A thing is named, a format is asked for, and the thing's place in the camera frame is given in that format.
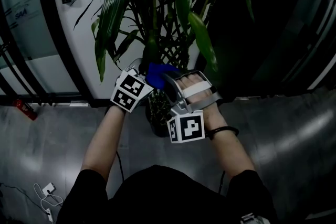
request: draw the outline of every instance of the black wristband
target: black wristband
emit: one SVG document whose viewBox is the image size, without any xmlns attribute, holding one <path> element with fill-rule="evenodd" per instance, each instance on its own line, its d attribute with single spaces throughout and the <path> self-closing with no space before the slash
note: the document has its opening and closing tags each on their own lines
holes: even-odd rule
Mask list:
<svg viewBox="0 0 336 224">
<path fill-rule="evenodd" d="M 210 138 L 210 140 L 212 140 L 212 139 L 214 139 L 215 133 L 218 133 L 220 131 L 225 131 L 225 130 L 233 131 L 236 136 L 239 134 L 239 130 L 238 129 L 230 127 L 230 126 L 223 126 L 223 127 L 219 127 L 217 129 L 214 129 L 214 130 L 206 132 L 206 135 L 207 135 L 207 137 Z"/>
</svg>

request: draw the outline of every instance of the gray floor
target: gray floor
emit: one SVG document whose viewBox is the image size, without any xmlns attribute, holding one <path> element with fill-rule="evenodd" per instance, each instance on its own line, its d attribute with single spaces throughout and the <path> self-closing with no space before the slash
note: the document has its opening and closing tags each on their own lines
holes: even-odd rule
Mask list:
<svg viewBox="0 0 336 224">
<path fill-rule="evenodd" d="M 34 202 L 33 184 L 53 182 L 56 195 L 69 194 L 104 109 L 45 106 L 31 122 L 19 110 L 0 107 L 0 182 L 23 189 Z M 336 207 L 336 92 L 292 98 L 253 99 L 221 106 L 271 192 L 282 222 Z M 127 115 L 119 153 L 125 177 L 154 164 L 178 169 L 217 191 L 222 174 L 208 140 L 172 145 L 152 134 L 137 108 Z M 222 193 L 228 187 L 224 180 Z M 107 193 L 121 184 L 113 165 Z M 0 187 L 3 212 L 24 223 L 49 223 L 47 216 L 14 189 Z M 51 208 L 54 218 L 59 207 Z"/>
</svg>

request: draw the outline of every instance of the black t-shirt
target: black t-shirt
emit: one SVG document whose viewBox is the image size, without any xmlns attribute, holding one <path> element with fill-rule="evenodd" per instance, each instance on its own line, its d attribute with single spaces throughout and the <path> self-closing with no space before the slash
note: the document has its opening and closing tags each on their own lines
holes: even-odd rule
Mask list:
<svg viewBox="0 0 336 224">
<path fill-rule="evenodd" d="M 154 165 L 126 179 L 110 200 L 103 177 L 92 170 L 81 171 L 57 224 L 128 220 L 240 223 L 249 213 L 277 223 L 272 198 L 255 171 L 233 177 L 226 198 L 177 170 Z"/>
</svg>

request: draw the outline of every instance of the white marker cube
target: white marker cube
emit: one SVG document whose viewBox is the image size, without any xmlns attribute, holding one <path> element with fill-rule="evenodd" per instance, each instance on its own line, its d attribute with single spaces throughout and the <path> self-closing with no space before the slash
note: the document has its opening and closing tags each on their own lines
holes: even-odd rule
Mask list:
<svg viewBox="0 0 336 224">
<path fill-rule="evenodd" d="M 122 71 L 117 79 L 111 101 L 126 111 L 132 112 L 152 91 L 152 87 L 133 76 L 131 72 Z"/>
<path fill-rule="evenodd" d="M 203 111 L 177 115 L 167 122 L 172 143 L 184 143 L 205 138 Z"/>
</svg>

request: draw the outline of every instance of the fire extinguisher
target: fire extinguisher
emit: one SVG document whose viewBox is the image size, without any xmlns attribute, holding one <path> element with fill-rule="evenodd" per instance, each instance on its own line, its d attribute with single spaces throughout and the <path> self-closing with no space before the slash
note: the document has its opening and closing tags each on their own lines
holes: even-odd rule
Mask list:
<svg viewBox="0 0 336 224">
<path fill-rule="evenodd" d="M 14 106 L 20 109 L 25 115 L 28 116 L 32 121 L 36 119 L 37 114 L 27 103 L 24 103 L 22 100 L 18 99 L 14 102 Z"/>
</svg>

